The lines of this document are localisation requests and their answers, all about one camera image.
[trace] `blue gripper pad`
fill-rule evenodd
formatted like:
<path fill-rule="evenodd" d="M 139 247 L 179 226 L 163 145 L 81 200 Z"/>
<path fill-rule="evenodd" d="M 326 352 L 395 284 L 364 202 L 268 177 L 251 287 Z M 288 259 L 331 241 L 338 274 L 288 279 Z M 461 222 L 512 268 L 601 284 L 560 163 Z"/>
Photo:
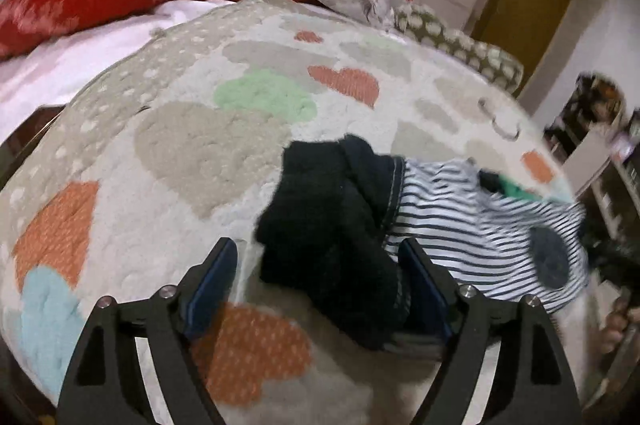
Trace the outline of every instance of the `blue gripper pad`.
<path fill-rule="evenodd" d="M 180 317 L 184 322 L 182 334 L 191 342 L 203 336 L 214 316 L 221 309 L 236 276 L 238 249 L 226 237 L 218 240 L 207 259 L 189 269 L 180 283 L 200 277 L 194 285 L 180 290 Z"/>
<path fill-rule="evenodd" d="M 446 343 L 453 335 L 447 319 L 447 302 L 414 250 L 405 241 L 398 248 L 398 264 L 411 285 L 411 312 L 406 323 L 407 331 L 439 337 Z"/>

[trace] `white sheet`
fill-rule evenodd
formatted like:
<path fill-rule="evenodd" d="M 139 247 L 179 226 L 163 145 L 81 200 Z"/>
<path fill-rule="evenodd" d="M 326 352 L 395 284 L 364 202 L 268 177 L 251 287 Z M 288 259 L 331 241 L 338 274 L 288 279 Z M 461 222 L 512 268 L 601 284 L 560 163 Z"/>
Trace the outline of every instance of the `white sheet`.
<path fill-rule="evenodd" d="M 0 63 L 0 144 L 40 106 L 66 104 L 98 73 L 137 51 L 157 29 L 231 1 L 170 1 L 151 14 L 111 22 L 40 44 Z"/>

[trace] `bedspread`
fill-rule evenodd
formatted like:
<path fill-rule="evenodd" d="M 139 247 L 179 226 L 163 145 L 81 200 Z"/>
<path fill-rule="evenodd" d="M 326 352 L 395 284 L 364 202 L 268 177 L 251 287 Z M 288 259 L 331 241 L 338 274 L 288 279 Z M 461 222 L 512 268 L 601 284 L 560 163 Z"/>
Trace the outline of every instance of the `bedspread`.
<path fill-rule="evenodd" d="M 571 198 L 526 114 L 449 56 L 289 0 L 242 0 L 98 75 L 0 192 L 1 330 L 20 365 L 57 401 L 100 296 L 149 297 L 227 236 L 239 266 L 221 335 L 192 354 L 229 425 L 408 423 L 432 363 L 359 348 L 257 275 L 252 233 L 282 149 L 347 132 Z M 143 341 L 139 353 L 156 420 L 171 423 Z"/>

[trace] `green fabric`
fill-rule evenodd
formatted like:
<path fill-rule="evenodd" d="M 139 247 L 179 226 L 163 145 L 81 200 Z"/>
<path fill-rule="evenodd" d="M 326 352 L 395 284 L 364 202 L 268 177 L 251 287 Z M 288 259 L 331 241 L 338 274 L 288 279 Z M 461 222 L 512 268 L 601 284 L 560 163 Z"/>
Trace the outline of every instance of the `green fabric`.
<path fill-rule="evenodd" d="M 216 89 L 214 101 L 223 109 L 271 113 L 290 124 L 309 122 L 318 114 L 305 90 L 290 78 L 265 69 L 224 82 Z"/>
<path fill-rule="evenodd" d="M 509 198 L 516 198 L 518 200 L 541 200 L 542 196 L 538 196 L 536 193 L 529 192 L 524 190 L 520 185 L 514 183 L 507 176 L 502 174 L 498 175 L 500 178 L 500 186 L 502 187 L 502 192 L 504 195 Z"/>

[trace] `black cloth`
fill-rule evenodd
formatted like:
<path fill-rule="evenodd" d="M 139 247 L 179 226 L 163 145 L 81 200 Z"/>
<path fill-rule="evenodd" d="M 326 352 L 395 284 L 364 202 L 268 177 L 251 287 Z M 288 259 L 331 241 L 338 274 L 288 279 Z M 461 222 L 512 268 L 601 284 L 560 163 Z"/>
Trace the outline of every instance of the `black cloth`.
<path fill-rule="evenodd" d="M 478 181 L 480 186 L 488 192 L 505 194 L 500 175 L 497 172 L 480 169 L 478 171 Z"/>
<path fill-rule="evenodd" d="M 536 267 L 538 280 L 547 288 L 559 290 L 569 281 L 569 253 L 564 239 L 549 227 L 535 226 L 529 230 L 529 253 Z"/>
<path fill-rule="evenodd" d="M 362 138 L 292 142 L 280 184 L 259 218 L 260 278 L 295 288 L 358 344 L 379 349 L 402 328 L 411 295 L 382 247 L 404 161 Z"/>

